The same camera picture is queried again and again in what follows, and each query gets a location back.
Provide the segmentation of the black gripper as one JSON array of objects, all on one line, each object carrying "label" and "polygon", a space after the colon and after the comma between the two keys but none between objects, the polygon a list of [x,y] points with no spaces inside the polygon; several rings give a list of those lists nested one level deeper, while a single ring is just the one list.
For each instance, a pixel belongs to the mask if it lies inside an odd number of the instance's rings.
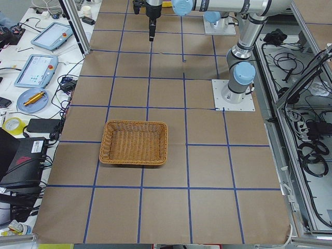
[{"label": "black gripper", "polygon": [[[135,14],[140,13],[142,3],[140,0],[133,0],[133,11]],[[162,0],[146,0],[146,15],[149,19],[149,41],[153,42],[155,38],[157,20],[161,16]]]}]

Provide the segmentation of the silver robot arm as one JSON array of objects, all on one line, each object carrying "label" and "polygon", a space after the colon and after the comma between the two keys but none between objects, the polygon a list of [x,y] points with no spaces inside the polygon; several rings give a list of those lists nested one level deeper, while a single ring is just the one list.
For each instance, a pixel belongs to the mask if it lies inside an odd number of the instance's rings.
[{"label": "silver robot arm", "polygon": [[291,1],[171,1],[178,16],[186,16],[192,11],[235,12],[248,14],[244,27],[234,45],[227,53],[229,81],[221,91],[222,98],[230,104],[239,104],[245,97],[248,86],[253,83],[256,70],[250,64],[257,38],[270,16],[275,16],[290,6]]},{"label": "silver robot arm", "polygon": [[227,28],[229,25],[229,12],[225,11],[206,11],[203,18],[213,28]]}]

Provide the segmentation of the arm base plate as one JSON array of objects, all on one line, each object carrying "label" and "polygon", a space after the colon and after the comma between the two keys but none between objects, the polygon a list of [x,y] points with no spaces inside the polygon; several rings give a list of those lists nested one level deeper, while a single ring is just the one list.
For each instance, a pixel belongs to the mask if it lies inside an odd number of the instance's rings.
[{"label": "arm base plate", "polygon": [[255,105],[250,86],[244,93],[233,93],[228,88],[229,80],[212,80],[215,110],[231,112],[254,112]]},{"label": "arm base plate", "polygon": [[213,28],[208,22],[203,19],[204,31],[206,35],[222,35],[222,36],[235,36],[235,23],[232,17],[229,16],[229,25],[227,28],[221,29],[220,27]]}]

